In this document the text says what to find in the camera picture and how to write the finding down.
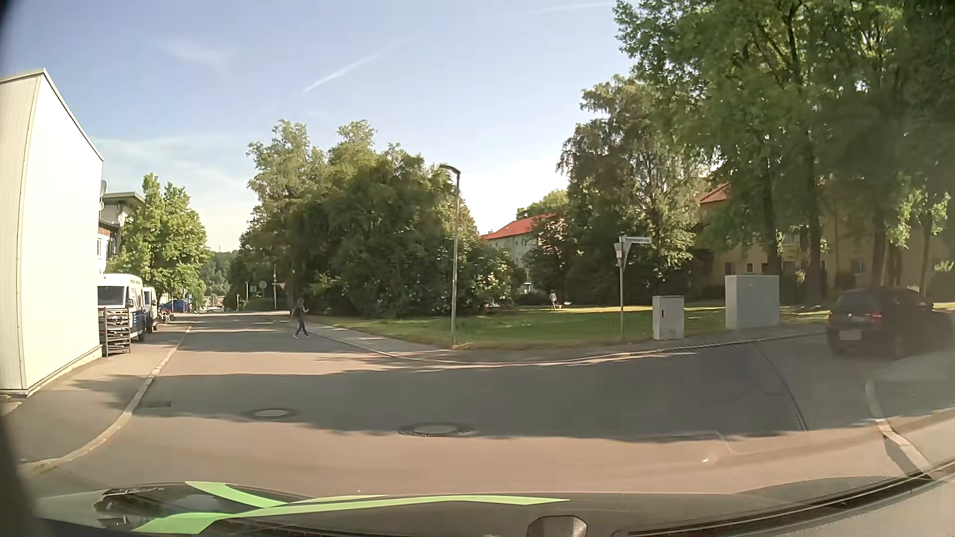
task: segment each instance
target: manhole cover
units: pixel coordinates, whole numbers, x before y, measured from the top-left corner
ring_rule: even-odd
[[[246,416],[252,419],[279,419],[289,418],[296,414],[298,414],[298,411],[290,408],[264,408],[262,410],[249,412]]]
[[[460,437],[474,429],[460,423],[417,423],[398,429],[398,433],[410,437]]]

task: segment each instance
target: sign post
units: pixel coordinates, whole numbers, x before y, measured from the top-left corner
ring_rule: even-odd
[[[620,269],[620,339],[624,340],[624,269],[626,269],[626,255],[633,245],[649,245],[649,237],[621,237],[619,243],[613,244],[617,253],[617,267]]]

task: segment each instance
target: green stripe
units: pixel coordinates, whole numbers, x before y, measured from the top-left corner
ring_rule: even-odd
[[[344,502],[346,500],[365,500],[366,498],[381,498],[384,494],[353,494],[351,496],[327,496],[325,498],[309,498],[308,500],[299,500],[289,505],[295,504],[321,504],[324,502]]]
[[[561,498],[534,498],[531,496],[421,496],[418,498],[392,498],[389,500],[368,500],[365,502],[346,502],[341,504],[286,504],[276,507],[254,509],[245,513],[181,513],[147,522],[134,531],[142,533],[178,533],[196,535],[219,520],[259,518],[281,515],[301,515],[329,511],[347,511],[353,509],[371,509],[375,507],[394,507],[399,505],[442,504],[446,502],[479,502],[504,505],[539,505],[566,502]]]
[[[211,494],[213,496],[225,498],[240,504],[252,505],[253,507],[276,507],[278,505],[286,504],[285,502],[279,502],[278,500],[263,498],[262,496],[256,496],[255,494],[242,492],[242,490],[236,490],[225,483],[217,483],[212,481],[187,481],[185,483],[195,489],[201,490],[202,492]]]

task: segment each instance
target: white van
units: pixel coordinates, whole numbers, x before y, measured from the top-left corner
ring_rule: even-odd
[[[98,305],[129,308],[129,336],[146,340],[146,300],[142,295],[142,279],[133,274],[100,274]]]
[[[142,299],[146,304],[146,331],[153,333],[159,327],[159,300],[156,297],[156,290],[142,288]]]

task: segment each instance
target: pedestrian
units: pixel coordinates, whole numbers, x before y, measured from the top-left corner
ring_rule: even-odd
[[[308,313],[308,308],[305,307],[305,299],[299,298],[298,303],[295,305],[295,309],[292,310],[292,318],[299,320],[299,328],[295,331],[294,337],[298,339],[298,333],[304,332],[305,337],[311,337],[311,334],[305,329],[305,314]]]

